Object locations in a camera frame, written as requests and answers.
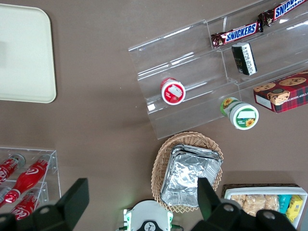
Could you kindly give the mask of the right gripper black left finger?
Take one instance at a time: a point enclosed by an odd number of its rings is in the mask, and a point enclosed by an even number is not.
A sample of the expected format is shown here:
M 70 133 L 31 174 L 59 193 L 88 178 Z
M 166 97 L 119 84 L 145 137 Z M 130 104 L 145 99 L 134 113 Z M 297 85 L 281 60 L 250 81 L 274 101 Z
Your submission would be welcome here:
M 2 231 L 72 231 L 90 201 L 87 178 L 79 178 L 54 205 L 38 208 L 27 218 L 16 220 L 10 213 L 0 215 Z

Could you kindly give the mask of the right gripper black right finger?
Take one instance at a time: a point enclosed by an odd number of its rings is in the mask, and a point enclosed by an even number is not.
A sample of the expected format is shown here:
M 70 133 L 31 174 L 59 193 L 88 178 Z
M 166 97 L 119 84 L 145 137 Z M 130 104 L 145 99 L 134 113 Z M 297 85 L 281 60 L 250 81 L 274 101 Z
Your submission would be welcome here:
M 193 231 L 295 231 L 296 228 L 281 213 L 259 210 L 246 214 L 234 201 L 222 202 L 206 178 L 198 179 L 197 199 L 203 219 Z

